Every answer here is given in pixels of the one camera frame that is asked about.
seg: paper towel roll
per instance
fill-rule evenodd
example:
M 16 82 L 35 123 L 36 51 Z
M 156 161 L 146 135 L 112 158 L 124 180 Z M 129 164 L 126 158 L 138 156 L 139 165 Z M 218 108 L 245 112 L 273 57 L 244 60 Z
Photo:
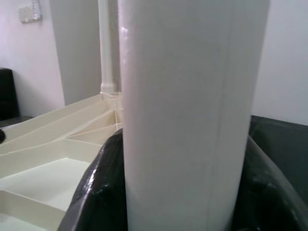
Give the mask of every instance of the paper towel roll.
M 267 0 L 119 0 L 130 231 L 227 230 Z

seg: white pole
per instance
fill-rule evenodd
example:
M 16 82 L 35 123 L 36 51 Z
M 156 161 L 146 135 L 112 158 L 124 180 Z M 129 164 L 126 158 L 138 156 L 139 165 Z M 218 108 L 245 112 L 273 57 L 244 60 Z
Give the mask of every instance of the white pole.
M 230 227 L 268 0 L 120 0 L 130 231 Z
M 108 0 L 98 0 L 101 42 L 102 83 L 100 94 L 115 91 L 112 72 Z

